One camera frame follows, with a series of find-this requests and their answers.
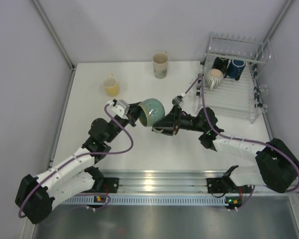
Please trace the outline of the grey striped mug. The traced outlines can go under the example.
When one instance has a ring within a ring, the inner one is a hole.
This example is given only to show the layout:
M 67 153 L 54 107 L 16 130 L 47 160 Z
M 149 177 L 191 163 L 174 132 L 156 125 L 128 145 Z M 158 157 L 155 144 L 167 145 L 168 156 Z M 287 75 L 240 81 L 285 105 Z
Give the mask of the grey striped mug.
M 224 80 L 222 71 L 218 69 L 209 70 L 204 77 L 205 85 L 209 90 L 216 89 Z

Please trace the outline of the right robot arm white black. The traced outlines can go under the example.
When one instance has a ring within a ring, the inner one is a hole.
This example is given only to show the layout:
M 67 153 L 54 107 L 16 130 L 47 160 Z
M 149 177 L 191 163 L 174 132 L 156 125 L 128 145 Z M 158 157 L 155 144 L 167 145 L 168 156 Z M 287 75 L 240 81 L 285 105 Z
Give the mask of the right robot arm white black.
M 207 149 L 229 153 L 251 163 L 250 166 L 231 166 L 222 176 L 224 189 L 235 192 L 241 186 L 261 185 L 278 192 L 290 190 L 291 184 L 299 181 L 299 161 L 277 138 L 267 143 L 221 135 L 216 126 L 218 119 L 211 108 L 201 109 L 197 116 L 184 113 L 179 106 L 154 123 L 153 131 L 174 136 L 179 130 L 201 132 L 199 141 Z

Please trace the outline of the teal green mug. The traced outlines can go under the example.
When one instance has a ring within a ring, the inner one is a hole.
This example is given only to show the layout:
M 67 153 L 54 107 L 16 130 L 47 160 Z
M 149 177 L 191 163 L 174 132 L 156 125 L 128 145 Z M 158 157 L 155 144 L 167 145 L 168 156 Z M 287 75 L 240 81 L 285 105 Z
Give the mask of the teal green mug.
M 144 127 L 152 127 L 165 117 L 163 104 L 155 99 L 146 99 L 138 104 L 140 111 L 139 121 Z

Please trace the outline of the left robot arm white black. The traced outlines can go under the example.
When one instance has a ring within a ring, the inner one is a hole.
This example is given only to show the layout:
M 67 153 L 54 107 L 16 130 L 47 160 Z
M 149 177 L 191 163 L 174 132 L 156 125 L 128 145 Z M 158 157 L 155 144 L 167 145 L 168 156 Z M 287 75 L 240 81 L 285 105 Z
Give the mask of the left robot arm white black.
M 140 103 L 128 104 L 123 100 L 108 102 L 104 111 L 115 112 L 110 121 L 95 119 L 88 132 L 88 139 L 70 157 L 36 176 L 30 174 L 21 180 L 15 204 L 18 217 L 28 218 L 33 224 L 44 221 L 51 212 L 73 196 L 102 193 L 105 190 L 104 175 L 95 167 L 107 155 L 125 154 L 134 146 L 127 125 L 135 126 L 141 114 Z M 130 146 L 121 151 L 111 151 L 109 143 L 121 132 L 130 140 Z

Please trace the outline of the black mug cream inside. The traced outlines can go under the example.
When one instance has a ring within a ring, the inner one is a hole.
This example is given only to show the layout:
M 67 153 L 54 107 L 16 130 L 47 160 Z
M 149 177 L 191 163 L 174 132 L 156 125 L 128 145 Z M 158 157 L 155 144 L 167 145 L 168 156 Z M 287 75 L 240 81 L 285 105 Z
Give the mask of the black mug cream inside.
M 229 59 L 227 58 L 216 57 L 211 68 L 220 70 L 223 73 L 224 77 L 226 77 L 228 62 Z

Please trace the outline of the dark blue mug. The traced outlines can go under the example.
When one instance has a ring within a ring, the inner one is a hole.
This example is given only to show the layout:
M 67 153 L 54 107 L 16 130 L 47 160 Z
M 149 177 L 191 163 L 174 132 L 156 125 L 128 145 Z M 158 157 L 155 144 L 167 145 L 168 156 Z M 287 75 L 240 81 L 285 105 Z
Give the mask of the dark blue mug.
M 231 60 L 227 68 L 227 76 L 229 78 L 235 79 L 236 81 L 240 80 L 241 74 L 246 66 L 246 62 L 242 60 Z

